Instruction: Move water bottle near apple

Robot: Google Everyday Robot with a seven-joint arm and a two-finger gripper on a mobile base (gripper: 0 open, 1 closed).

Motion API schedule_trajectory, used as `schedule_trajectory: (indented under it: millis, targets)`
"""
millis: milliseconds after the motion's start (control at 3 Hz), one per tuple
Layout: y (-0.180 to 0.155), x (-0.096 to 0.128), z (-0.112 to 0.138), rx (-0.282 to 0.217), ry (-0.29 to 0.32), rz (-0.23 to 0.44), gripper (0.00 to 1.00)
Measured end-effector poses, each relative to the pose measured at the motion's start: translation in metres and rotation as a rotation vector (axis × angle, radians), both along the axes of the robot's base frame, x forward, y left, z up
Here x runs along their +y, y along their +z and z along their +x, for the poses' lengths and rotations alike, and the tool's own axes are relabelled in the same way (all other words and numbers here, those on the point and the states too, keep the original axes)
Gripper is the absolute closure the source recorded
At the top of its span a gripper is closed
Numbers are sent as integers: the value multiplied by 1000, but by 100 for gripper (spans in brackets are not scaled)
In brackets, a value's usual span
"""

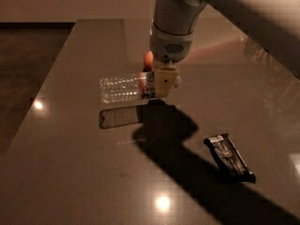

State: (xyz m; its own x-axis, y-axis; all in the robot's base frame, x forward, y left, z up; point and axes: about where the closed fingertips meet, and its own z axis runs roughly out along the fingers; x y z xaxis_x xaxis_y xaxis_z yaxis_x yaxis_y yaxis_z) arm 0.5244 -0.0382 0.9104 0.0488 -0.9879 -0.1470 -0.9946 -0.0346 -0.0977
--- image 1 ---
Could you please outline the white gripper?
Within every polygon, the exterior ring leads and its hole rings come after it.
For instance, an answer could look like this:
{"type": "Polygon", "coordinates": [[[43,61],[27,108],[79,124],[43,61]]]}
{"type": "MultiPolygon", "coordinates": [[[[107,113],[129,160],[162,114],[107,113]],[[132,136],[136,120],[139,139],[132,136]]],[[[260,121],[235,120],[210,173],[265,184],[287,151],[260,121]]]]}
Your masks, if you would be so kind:
{"type": "Polygon", "coordinates": [[[152,24],[150,29],[150,51],[158,63],[154,64],[155,95],[165,98],[177,83],[179,70],[175,63],[185,59],[193,41],[193,35],[172,35],[152,24]]]}

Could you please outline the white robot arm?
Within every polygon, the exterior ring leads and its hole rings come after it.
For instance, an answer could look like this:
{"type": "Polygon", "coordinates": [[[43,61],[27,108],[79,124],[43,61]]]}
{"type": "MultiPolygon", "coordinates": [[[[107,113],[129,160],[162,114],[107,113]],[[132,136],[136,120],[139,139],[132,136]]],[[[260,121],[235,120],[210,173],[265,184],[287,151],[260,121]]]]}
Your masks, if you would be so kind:
{"type": "Polygon", "coordinates": [[[194,26],[207,5],[299,76],[300,0],[157,0],[150,30],[155,60],[170,67],[187,57],[194,26]]]}

